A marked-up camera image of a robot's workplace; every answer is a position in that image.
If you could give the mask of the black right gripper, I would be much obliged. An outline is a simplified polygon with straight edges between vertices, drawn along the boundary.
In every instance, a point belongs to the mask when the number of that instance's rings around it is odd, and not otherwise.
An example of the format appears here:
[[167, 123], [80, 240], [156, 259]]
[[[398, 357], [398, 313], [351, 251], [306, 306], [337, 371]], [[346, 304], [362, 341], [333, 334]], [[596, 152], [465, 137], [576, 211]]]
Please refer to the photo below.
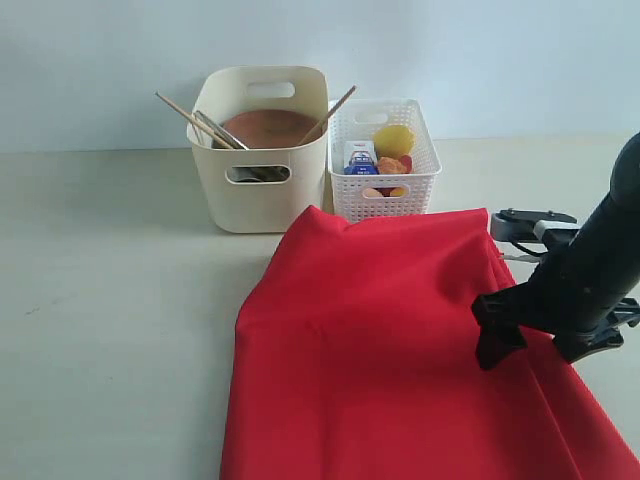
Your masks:
[[527, 282], [473, 302], [479, 367], [491, 370], [525, 349], [521, 327], [551, 334], [568, 364], [620, 348], [619, 327], [639, 323], [639, 303], [627, 297], [638, 283], [637, 234], [576, 235], [549, 251]]

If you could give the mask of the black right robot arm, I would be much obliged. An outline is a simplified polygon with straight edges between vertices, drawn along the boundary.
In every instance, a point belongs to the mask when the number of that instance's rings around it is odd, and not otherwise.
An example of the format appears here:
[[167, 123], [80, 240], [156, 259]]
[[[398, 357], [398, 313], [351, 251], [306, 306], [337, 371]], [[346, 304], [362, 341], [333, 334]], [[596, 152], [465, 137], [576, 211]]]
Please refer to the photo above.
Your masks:
[[639, 323], [639, 304], [628, 295], [639, 282], [639, 138], [621, 149], [609, 191], [584, 224], [505, 209], [492, 214], [490, 235], [537, 265], [526, 282], [474, 300], [482, 369], [526, 348], [524, 327], [552, 335], [568, 363], [621, 347], [621, 326]]

